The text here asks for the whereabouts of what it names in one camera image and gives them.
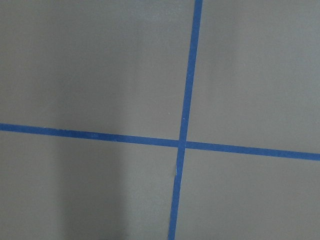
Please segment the blue tape line crosswise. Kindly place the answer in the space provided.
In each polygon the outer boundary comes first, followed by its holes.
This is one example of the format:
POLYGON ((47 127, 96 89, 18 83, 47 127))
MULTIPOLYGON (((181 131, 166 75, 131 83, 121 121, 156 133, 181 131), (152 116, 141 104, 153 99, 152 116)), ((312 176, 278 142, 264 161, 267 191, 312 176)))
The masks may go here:
MULTIPOLYGON (((27 126, 27 125, 17 125, 17 124, 7 124, 7 123, 1 123, 0 130, 5 132, 77 138, 77 139, 97 140, 97 141, 106 141, 106 142, 130 143, 130 144, 161 146, 161 147, 172 147, 172 148, 177 148, 179 146, 179 141, 174 139, 110 134, 110 133, 79 131, 79 130, 56 129, 56 128, 49 128, 49 127, 27 126)), ((245 146, 237 146, 237 145, 205 143, 205 142, 196 142, 196 141, 187 141, 184 145, 187 149, 192 149, 192 150, 237 153, 237 154, 246 154, 246 155, 300 159, 300 160, 310 160, 310 161, 320 160, 320 155, 318 153, 309 153, 309 152, 245 147, 245 146)))

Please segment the blue tape line lengthwise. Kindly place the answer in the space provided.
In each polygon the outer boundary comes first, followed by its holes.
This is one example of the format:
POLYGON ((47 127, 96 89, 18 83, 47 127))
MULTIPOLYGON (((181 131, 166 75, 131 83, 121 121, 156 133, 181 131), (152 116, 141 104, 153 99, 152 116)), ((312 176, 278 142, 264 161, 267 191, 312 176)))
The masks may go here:
POLYGON ((202 8, 203 1, 195 0, 193 8, 193 18, 192 18, 192 28, 188 52, 188 62, 186 70, 185 88, 183 95, 183 105, 179 129, 179 139, 177 145, 177 155, 176 155, 176 169, 173 182, 172 190, 172 200, 170 209, 170 219, 168 226, 168 236, 169 240, 174 240, 176 237, 176 228, 178 221, 178 211, 180 202, 180 192, 184 169, 185 151, 187 145, 187 136, 189 129, 189 118, 191 111, 191 101, 193 93, 193 84, 195 77, 195 68, 197 61, 198 43, 199 43, 199 33, 202 18, 202 8))

